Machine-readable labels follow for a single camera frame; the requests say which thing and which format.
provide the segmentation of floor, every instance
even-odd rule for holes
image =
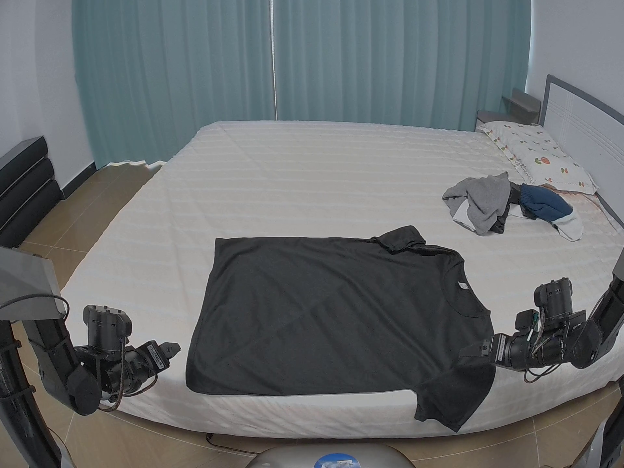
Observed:
[[[28,236],[21,248],[51,259],[62,288],[117,212],[158,168],[144,165],[105,167],[60,202]],[[16,338],[26,342],[20,323]],[[34,353],[20,349],[35,399],[48,426],[65,441],[78,468],[243,468],[251,455],[228,448],[261,452],[294,444],[290,439],[251,439],[215,435],[214,448],[205,433],[154,423],[122,412],[78,416],[49,397],[36,373]],[[620,399],[612,383],[554,410],[496,430],[430,439],[385,439],[418,468],[562,468],[572,463],[602,419]],[[0,459],[4,468],[26,467],[0,427]]]

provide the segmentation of nightstand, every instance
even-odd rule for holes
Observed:
[[[540,108],[542,107],[542,102],[539,99],[533,98],[519,89],[513,89],[511,97],[503,96],[503,101],[507,107],[507,113],[477,111],[475,128],[481,123],[490,121],[511,121],[530,125],[539,120]]]

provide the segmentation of wall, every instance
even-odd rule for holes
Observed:
[[[546,75],[624,113],[624,0],[532,0],[526,91],[542,99]]]
[[[74,79],[72,0],[0,0],[0,154],[43,135],[64,187],[93,161]]]

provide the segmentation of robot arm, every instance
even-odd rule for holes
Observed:
[[[58,468],[63,455],[33,398],[10,321],[23,322],[46,391],[82,416],[98,410],[102,400],[118,406],[148,378],[156,380],[180,351],[175,343],[153,340],[127,346],[130,318],[95,305],[83,313],[88,345],[74,347],[62,300],[51,261],[0,247],[0,420],[33,468]]]
[[[568,278],[541,285],[534,293],[539,313],[520,312],[512,336],[497,333],[492,339],[464,348],[460,356],[487,358],[496,366],[525,373],[545,366],[551,366],[546,371],[551,372],[566,362],[586,368],[611,350],[624,323],[623,279],[624,251],[613,269],[613,281],[588,320],[584,310],[572,311],[572,284]]]

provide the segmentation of curtain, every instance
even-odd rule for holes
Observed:
[[[472,130],[524,91],[530,0],[274,0],[278,119]]]
[[[73,0],[72,15],[98,167],[168,160],[214,121],[275,119],[269,0]]]

